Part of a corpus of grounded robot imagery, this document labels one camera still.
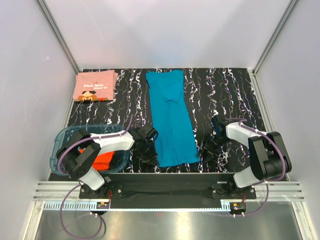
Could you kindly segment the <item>blue t-shirt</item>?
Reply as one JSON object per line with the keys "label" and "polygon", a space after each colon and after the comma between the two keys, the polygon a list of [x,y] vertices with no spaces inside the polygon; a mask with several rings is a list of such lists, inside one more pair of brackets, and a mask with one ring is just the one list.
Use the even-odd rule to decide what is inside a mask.
{"label": "blue t-shirt", "polygon": [[158,166],[174,167],[199,161],[193,126],[184,97],[182,70],[146,73],[152,125],[158,132]]}

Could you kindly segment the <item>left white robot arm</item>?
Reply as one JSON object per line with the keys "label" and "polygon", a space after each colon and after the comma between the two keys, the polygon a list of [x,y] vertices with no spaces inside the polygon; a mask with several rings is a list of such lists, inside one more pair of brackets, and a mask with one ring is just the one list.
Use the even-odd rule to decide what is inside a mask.
{"label": "left white robot arm", "polygon": [[78,181],[84,192],[102,198],[109,186],[102,172],[117,173],[126,166],[123,160],[120,166],[111,167],[116,153],[135,151],[143,162],[157,165],[154,142],[158,136],[150,125],[100,134],[80,129],[56,152],[57,169]]}

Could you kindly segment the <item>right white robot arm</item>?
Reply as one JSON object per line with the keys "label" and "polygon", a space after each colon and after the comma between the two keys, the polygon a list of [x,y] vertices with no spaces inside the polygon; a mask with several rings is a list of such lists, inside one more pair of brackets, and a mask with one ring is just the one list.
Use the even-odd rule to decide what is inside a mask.
{"label": "right white robot arm", "polygon": [[205,135],[199,154],[205,163],[220,154],[221,147],[235,141],[247,147],[249,167],[230,176],[225,183],[213,183],[215,196],[243,197],[252,187],[263,182],[280,181],[292,170],[292,163],[281,134],[264,132],[245,125],[244,118],[211,118],[212,131]]}

